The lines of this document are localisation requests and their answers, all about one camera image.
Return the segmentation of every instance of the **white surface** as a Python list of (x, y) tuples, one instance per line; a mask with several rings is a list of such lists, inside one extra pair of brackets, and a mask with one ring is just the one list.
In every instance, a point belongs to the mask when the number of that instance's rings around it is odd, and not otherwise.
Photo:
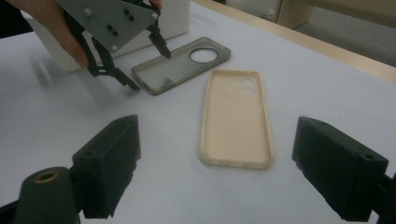
[[(74, 61), (74, 59), (62, 49), (55, 38), (43, 25), (38, 23), (25, 12), (22, 12), (22, 15), (29, 22), (30, 26), (32, 26), (32, 29), (49, 51), (49, 54), (62, 70), (73, 72), (80, 69), (79, 65)], [(161, 35), (163, 38), (169, 38), (187, 32), (189, 30), (189, 17), (190, 0), (163, 0), (163, 11), (159, 21)], [(94, 46), (91, 42), (91, 35), (85, 32), (84, 36), (88, 40), (87, 43), (92, 49), (92, 54), (96, 61), (101, 62), (99, 54), (94, 49)], [(116, 53), (113, 53), (112, 56), (118, 57), (122, 54), (131, 52), (135, 49), (143, 48), (150, 44), (149, 31), (143, 31), (140, 33), (140, 35), (128, 42)]]
[[(267, 170), (205, 165), (199, 158), (206, 72), (162, 95), (124, 88), (87, 71), (62, 72), (39, 39), (0, 40), (0, 204), (22, 180), (71, 156), (111, 120), (137, 114), (142, 159), (114, 218), (82, 223), (344, 223), (291, 160), (301, 115), (329, 122), (390, 159), (396, 171), (396, 86), (191, 4), (191, 30), (175, 49), (208, 36), (232, 51), (217, 68), (262, 74), (275, 161)], [(140, 49), (115, 63), (158, 55)], [(376, 222), (372, 214), (370, 223)]]

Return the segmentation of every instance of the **phone case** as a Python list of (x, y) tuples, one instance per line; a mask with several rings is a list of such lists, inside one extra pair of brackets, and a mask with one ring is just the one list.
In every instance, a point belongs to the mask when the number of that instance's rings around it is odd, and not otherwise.
[(264, 169), (274, 153), (262, 78), (215, 70), (206, 89), (201, 158), (212, 165)]

